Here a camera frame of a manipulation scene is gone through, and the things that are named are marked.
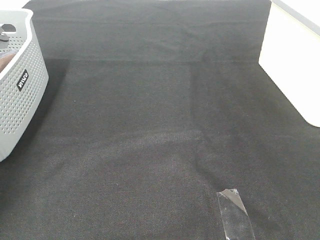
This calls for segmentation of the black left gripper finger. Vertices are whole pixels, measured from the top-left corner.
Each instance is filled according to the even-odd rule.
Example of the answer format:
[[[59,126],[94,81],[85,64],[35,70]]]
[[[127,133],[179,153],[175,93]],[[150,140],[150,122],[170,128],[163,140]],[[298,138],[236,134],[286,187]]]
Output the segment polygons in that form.
[[[0,48],[7,49],[9,46],[10,38],[6,34],[6,30],[8,29],[8,24],[3,23],[0,25]]]

